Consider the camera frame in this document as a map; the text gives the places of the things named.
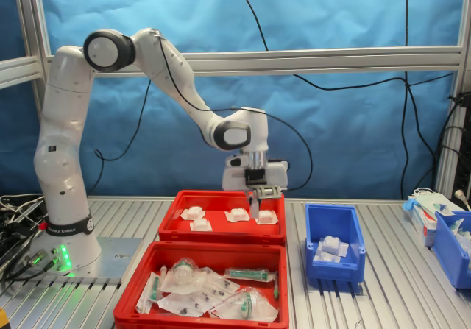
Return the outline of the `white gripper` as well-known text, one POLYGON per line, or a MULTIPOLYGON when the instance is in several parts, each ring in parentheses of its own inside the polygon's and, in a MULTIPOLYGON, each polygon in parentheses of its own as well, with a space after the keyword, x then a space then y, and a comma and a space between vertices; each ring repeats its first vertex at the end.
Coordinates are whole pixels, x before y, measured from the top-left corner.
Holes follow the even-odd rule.
MULTIPOLYGON (((288 187, 288 162, 268 162, 265 168, 265 181, 267 185, 277 185, 281 188, 288 187)), ((222 188, 226 191, 242 191, 246 188, 244 167, 231 166, 224 169, 222 188)), ((252 192, 248 192, 249 213, 252 213, 252 192)), ((254 219, 258 219, 260 200, 254 197, 254 219)))

